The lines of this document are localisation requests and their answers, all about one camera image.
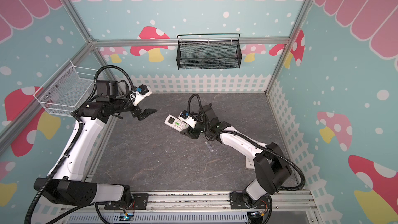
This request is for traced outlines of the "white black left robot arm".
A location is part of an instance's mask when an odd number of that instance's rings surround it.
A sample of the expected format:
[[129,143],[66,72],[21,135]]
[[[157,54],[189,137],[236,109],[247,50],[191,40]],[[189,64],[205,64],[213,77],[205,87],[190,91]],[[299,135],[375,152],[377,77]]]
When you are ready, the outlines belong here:
[[139,103],[152,94],[150,87],[125,85],[126,93],[120,96],[117,81],[96,82],[95,96],[72,112],[75,129],[60,155],[57,164],[45,178],[34,184],[38,196],[51,203],[85,207],[96,203],[109,203],[119,208],[133,204],[129,186],[97,184],[85,181],[85,166],[94,143],[111,116],[130,112],[134,118],[144,120],[156,112],[142,110]]

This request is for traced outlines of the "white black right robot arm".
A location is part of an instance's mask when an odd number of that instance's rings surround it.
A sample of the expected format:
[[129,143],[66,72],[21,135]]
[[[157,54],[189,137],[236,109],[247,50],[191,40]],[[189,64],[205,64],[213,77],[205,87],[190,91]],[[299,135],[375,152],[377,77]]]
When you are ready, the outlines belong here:
[[292,174],[289,163],[276,143],[266,145],[243,135],[229,123],[220,121],[211,104],[204,106],[198,113],[184,110],[178,119],[188,125],[182,134],[197,139],[203,133],[208,139],[234,148],[252,162],[256,179],[243,190],[242,195],[248,208],[258,205],[263,196],[277,193]]

